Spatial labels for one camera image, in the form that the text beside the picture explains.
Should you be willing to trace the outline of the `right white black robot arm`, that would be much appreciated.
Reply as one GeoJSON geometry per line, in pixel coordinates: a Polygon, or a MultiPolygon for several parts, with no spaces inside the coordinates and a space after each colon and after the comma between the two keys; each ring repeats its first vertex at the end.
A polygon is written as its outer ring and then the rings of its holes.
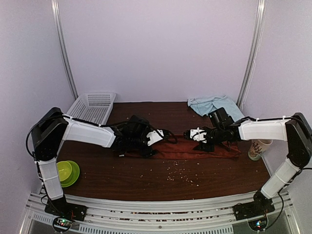
{"type": "Polygon", "coordinates": [[[292,182],[308,165],[312,157],[312,129],[302,113],[290,117],[255,119],[244,117],[234,121],[224,108],[208,114],[212,128],[191,129],[184,137],[198,142],[195,150],[213,152],[215,145],[223,142],[248,140],[280,140],[288,144],[285,161],[273,176],[253,196],[250,211],[262,214],[272,198],[292,182]]]}

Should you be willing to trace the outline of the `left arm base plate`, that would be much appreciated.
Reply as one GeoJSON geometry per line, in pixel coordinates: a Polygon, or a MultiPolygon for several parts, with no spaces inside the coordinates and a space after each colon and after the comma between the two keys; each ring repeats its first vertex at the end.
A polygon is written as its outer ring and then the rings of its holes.
{"type": "Polygon", "coordinates": [[[87,207],[67,201],[48,201],[44,211],[48,214],[64,217],[68,220],[84,221],[87,207]]]}

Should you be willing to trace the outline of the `rust brown towel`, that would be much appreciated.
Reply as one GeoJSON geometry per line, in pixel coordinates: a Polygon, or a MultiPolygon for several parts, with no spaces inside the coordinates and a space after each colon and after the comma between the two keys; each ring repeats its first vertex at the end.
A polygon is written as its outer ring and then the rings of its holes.
{"type": "Polygon", "coordinates": [[[182,135],[178,135],[176,144],[171,144],[164,140],[153,144],[152,148],[156,150],[157,153],[150,158],[167,160],[236,158],[241,154],[236,142],[231,143],[230,145],[227,145],[226,143],[216,145],[213,152],[195,150],[194,147],[197,145],[198,142],[186,140],[182,135]]]}

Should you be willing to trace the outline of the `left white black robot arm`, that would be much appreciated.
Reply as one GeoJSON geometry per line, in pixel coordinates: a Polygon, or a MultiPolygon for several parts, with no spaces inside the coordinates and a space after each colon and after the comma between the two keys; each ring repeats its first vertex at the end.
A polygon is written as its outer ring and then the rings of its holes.
{"type": "Polygon", "coordinates": [[[59,150],[65,141],[94,144],[119,152],[139,150],[143,156],[151,156],[152,145],[163,137],[162,130],[137,116],[125,122],[102,125],[65,115],[54,107],[29,130],[26,142],[33,144],[33,150],[28,153],[39,169],[52,210],[66,216],[70,205],[65,202],[57,168],[59,150]]]}

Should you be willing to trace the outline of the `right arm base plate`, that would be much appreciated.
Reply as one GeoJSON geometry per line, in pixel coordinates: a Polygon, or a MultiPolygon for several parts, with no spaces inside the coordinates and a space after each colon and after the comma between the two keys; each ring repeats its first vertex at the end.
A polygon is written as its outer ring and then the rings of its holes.
{"type": "Polygon", "coordinates": [[[249,219],[275,211],[272,204],[264,207],[256,206],[255,202],[238,203],[233,206],[234,215],[237,221],[249,219]]]}

